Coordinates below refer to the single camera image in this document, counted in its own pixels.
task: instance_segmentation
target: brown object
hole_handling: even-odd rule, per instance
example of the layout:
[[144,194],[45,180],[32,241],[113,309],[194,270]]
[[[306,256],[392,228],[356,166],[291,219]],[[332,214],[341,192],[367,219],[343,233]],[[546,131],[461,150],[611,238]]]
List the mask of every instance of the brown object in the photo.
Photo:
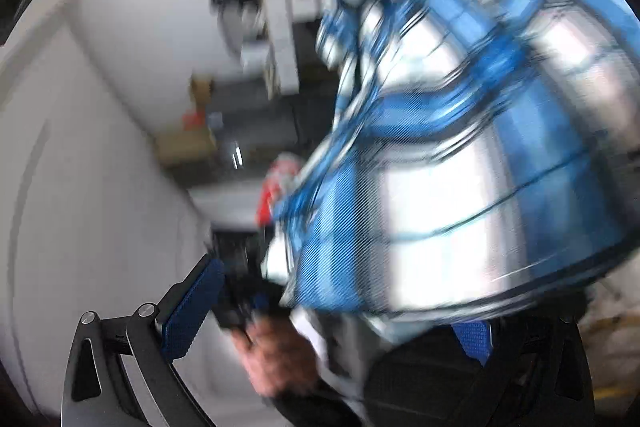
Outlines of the brown object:
[[207,128],[170,131],[156,136],[156,158],[165,167],[206,158],[215,151],[215,140]]
[[204,109],[211,103],[211,91],[213,91],[213,81],[210,78],[191,76],[189,95],[197,110]]

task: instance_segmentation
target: metal screw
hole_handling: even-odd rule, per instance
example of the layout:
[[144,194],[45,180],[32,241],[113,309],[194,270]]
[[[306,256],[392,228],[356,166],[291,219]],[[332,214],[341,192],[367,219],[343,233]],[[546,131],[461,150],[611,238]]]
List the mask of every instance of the metal screw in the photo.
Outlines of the metal screw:
[[82,324],[91,324],[94,321],[94,318],[94,312],[86,312],[82,317],[80,317],[80,322],[82,322]]
[[156,307],[153,304],[142,304],[140,308],[138,308],[138,315],[141,317],[148,317],[154,311],[156,311]]

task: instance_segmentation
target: red object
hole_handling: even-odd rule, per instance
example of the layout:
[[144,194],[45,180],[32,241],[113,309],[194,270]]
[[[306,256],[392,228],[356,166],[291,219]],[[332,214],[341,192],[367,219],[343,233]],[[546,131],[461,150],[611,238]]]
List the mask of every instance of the red object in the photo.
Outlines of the red object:
[[204,127],[207,123],[206,113],[202,111],[188,112],[182,115],[182,127],[185,131]]
[[264,227],[273,220],[273,205],[287,193],[296,175],[302,169],[302,159],[295,155],[283,153],[271,164],[262,184],[262,192],[258,202],[255,220],[259,227]]

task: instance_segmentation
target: hand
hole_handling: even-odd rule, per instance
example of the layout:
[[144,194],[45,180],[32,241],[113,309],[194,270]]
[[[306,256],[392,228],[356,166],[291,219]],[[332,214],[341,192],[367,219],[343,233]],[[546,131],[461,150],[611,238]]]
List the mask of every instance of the hand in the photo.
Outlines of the hand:
[[259,319],[242,331],[233,331],[234,346],[256,393],[275,397],[283,391],[305,393],[318,381],[316,352],[291,321]]

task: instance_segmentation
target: plaid shirt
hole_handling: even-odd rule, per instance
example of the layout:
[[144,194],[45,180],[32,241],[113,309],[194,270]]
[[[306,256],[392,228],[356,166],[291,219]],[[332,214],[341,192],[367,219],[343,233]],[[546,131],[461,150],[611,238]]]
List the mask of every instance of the plaid shirt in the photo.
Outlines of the plaid shirt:
[[[554,52],[567,28],[588,52]],[[325,0],[318,52],[340,89],[276,210],[290,303],[486,318],[635,246],[624,0]]]

